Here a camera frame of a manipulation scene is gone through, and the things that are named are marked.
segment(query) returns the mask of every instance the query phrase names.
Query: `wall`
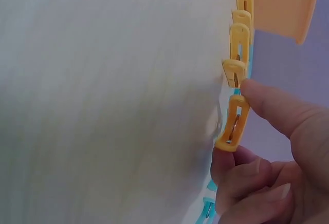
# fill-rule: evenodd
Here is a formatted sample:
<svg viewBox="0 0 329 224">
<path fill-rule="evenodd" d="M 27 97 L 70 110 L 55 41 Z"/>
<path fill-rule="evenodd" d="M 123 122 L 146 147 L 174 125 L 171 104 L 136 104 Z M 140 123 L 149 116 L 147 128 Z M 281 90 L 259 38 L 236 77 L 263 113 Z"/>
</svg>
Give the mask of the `wall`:
<svg viewBox="0 0 329 224">
<path fill-rule="evenodd" d="M 257 31 L 252 78 L 328 106 L 329 0 L 317 0 L 306 42 Z M 242 145 L 269 160 L 290 160 L 286 137 L 251 112 Z"/>
</svg>

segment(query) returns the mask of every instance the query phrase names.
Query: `finger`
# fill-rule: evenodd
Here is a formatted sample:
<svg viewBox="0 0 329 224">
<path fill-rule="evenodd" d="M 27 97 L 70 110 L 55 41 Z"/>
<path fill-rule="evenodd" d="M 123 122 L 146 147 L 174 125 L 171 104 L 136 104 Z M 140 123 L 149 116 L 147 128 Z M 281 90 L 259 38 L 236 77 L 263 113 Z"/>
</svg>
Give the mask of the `finger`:
<svg viewBox="0 0 329 224">
<path fill-rule="evenodd" d="M 284 212 L 292 201 L 290 184 L 243 199 L 221 216 L 218 224 L 262 224 Z"/>
<path fill-rule="evenodd" d="M 210 175 L 216 186 L 218 186 L 223 175 L 235 166 L 233 153 L 221 151 L 214 148 L 212 151 L 212 162 Z"/>
<path fill-rule="evenodd" d="M 241 93 L 259 116 L 288 138 L 298 126 L 320 110 L 317 105 L 303 102 L 279 89 L 263 86 L 253 80 L 243 81 Z"/>
<path fill-rule="evenodd" d="M 271 169 L 269 161 L 258 158 L 228 171 L 218 185 L 216 211 L 223 214 L 242 198 L 267 186 Z"/>
<path fill-rule="evenodd" d="M 329 189 L 329 109 L 300 101 L 276 88 L 246 80 L 241 86 L 253 110 L 291 140 L 293 156 L 309 179 Z"/>
<path fill-rule="evenodd" d="M 233 153 L 235 165 L 241 165 L 246 163 L 251 163 L 255 161 L 258 156 L 255 155 L 252 151 L 244 148 L 243 146 L 238 146 L 236 152 Z"/>
<path fill-rule="evenodd" d="M 220 178 L 236 165 L 251 163 L 257 156 L 250 150 L 238 146 L 236 152 L 230 153 L 214 148 L 212 152 L 212 163 L 210 167 L 211 177 L 218 186 Z"/>
</svg>

